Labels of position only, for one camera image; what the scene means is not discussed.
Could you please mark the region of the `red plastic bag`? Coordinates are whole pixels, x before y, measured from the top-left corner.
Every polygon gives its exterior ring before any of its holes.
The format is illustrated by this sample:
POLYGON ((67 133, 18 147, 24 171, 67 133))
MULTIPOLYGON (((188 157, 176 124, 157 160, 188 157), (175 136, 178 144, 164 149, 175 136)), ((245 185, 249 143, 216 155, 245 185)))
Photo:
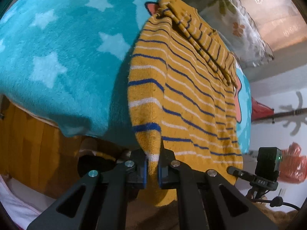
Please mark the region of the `red plastic bag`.
POLYGON ((293 142, 288 149, 282 150, 279 165, 279 180, 291 184, 300 184, 306 180, 306 155, 301 155, 301 146, 293 142))

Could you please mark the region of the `white leaf print pillow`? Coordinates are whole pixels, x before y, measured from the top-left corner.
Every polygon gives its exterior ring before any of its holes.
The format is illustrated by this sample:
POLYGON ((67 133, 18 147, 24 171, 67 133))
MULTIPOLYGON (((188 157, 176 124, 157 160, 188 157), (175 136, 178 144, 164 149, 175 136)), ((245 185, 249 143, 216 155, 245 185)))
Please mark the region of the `white leaf print pillow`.
POLYGON ((242 69, 259 67, 274 60, 272 49, 261 37, 240 0, 208 0, 199 15, 218 31, 242 69))

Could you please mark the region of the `wooden bed frame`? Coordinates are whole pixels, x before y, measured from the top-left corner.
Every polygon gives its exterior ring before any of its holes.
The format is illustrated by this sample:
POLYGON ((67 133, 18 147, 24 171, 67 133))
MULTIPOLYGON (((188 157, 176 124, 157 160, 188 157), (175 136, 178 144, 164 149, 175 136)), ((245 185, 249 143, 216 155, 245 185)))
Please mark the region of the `wooden bed frame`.
POLYGON ((78 152, 85 136, 65 137, 7 98, 1 103, 1 174, 51 198, 80 178, 78 152))

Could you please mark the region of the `mustard striped knit sweater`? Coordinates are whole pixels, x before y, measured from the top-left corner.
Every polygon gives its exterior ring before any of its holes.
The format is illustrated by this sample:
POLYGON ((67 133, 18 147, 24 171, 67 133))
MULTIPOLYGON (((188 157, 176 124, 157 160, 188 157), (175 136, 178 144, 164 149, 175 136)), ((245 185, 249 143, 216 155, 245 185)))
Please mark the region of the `mustard striped knit sweater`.
POLYGON ((236 87, 236 58, 217 31, 182 0, 159 0, 134 47, 127 87, 132 128, 148 158, 140 199, 156 207, 176 200, 158 185, 161 148, 235 183, 226 170, 243 167, 236 87))

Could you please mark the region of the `teal star fleece blanket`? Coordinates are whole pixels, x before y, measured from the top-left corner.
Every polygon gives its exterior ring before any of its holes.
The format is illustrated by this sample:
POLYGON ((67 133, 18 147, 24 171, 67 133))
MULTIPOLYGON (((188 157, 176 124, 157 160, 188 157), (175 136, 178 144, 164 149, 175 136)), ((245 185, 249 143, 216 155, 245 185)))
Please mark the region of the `teal star fleece blanket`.
POLYGON ((158 0, 18 0, 1 19, 1 93, 66 136, 135 149, 130 55, 158 0))

